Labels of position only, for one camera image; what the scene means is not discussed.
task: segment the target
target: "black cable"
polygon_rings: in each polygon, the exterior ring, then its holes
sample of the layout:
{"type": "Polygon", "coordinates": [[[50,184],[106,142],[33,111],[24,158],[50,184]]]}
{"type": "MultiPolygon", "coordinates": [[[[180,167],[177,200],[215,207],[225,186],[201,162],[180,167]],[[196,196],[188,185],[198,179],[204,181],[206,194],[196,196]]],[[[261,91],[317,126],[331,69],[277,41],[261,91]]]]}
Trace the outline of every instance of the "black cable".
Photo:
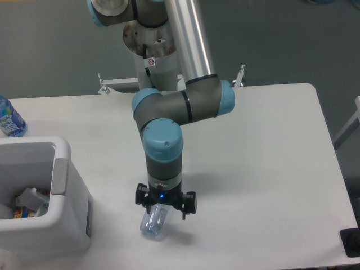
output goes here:
{"type": "MultiPolygon", "coordinates": [[[[146,59],[146,44],[143,44],[142,45],[142,58],[143,59],[146,59]]],[[[146,75],[148,76],[148,79],[150,80],[150,83],[151,83],[151,87],[152,88],[156,88],[155,85],[154,85],[154,82],[152,81],[151,79],[151,73],[150,73],[150,69],[148,67],[145,68],[145,72],[146,72],[146,75]]]]}

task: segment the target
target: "gray joint housing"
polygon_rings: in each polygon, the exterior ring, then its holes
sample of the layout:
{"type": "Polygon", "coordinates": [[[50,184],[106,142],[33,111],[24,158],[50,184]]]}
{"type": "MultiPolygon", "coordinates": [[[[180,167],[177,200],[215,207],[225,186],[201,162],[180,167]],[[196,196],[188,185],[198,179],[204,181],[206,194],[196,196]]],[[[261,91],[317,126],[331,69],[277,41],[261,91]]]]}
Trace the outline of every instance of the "gray joint housing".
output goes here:
{"type": "Polygon", "coordinates": [[[184,125],[216,117],[221,96],[221,82],[214,76],[193,82],[184,91],[146,97],[134,112],[141,137],[144,127],[157,118],[169,118],[184,125]]]}
{"type": "Polygon", "coordinates": [[[92,0],[92,8],[104,26],[126,23],[137,20],[148,28],[157,28],[168,21],[168,14],[164,2],[128,0],[126,9],[116,16],[107,16],[98,11],[92,0]]]}

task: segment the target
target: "metal bracket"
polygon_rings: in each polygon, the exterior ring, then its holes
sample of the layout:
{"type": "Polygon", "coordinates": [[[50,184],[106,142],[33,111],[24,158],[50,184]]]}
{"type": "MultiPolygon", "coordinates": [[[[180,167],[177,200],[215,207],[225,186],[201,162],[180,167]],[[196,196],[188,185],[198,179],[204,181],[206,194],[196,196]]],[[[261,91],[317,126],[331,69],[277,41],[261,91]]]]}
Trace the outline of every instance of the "metal bracket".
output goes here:
{"type": "MultiPolygon", "coordinates": [[[[128,88],[137,88],[139,86],[139,81],[137,78],[128,78],[128,79],[115,79],[115,80],[102,80],[101,74],[98,74],[100,81],[100,90],[99,94],[111,94],[119,92],[128,92],[128,88]]],[[[185,90],[186,85],[184,77],[182,74],[178,75],[178,91],[185,90]]]]}
{"type": "Polygon", "coordinates": [[[357,111],[350,117],[345,125],[339,130],[333,140],[333,146],[337,150],[353,132],[360,126],[360,96],[355,99],[357,111]]]}

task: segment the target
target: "white bin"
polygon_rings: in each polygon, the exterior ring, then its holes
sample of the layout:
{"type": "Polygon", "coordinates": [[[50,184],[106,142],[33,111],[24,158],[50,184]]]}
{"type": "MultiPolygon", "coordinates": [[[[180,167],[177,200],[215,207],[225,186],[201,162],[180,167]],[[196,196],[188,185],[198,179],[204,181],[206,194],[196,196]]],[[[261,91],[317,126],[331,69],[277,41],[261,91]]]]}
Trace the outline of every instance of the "white bin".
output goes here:
{"type": "Polygon", "coordinates": [[[91,240],[92,196],[59,137],[0,139],[0,248],[44,254],[84,250],[91,240]],[[14,195],[50,190],[48,212],[14,219],[14,195]]]}

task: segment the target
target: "clear plastic bottle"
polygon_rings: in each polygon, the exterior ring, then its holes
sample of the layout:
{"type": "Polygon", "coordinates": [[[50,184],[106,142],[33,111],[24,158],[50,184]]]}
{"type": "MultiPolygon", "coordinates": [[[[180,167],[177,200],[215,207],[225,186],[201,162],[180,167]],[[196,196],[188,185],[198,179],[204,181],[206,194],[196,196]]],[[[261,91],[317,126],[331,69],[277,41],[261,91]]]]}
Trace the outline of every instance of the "clear plastic bottle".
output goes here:
{"type": "Polygon", "coordinates": [[[0,129],[9,137],[20,137],[26,132],[26,122],[11,105],[11,102],[0,95],[0,129]]]}
{"type": "Polygon", "coordinates": [[[140,231],[152,237],[158,236],[169,209],[169,205],[155,204],[151,207],[150,214],[145,210],[140,224],[140,231]]]}

